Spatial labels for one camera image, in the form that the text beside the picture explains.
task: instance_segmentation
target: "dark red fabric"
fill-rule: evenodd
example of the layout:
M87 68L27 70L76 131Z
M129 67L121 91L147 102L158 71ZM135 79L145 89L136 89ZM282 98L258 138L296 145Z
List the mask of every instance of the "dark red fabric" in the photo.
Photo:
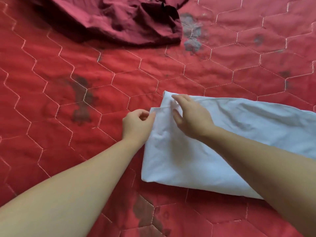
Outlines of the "dark red fabric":
M131 45L180 42L182 26L177 9L185 1L32 0L49 15L50 23L68 36L89 39L93 35Z

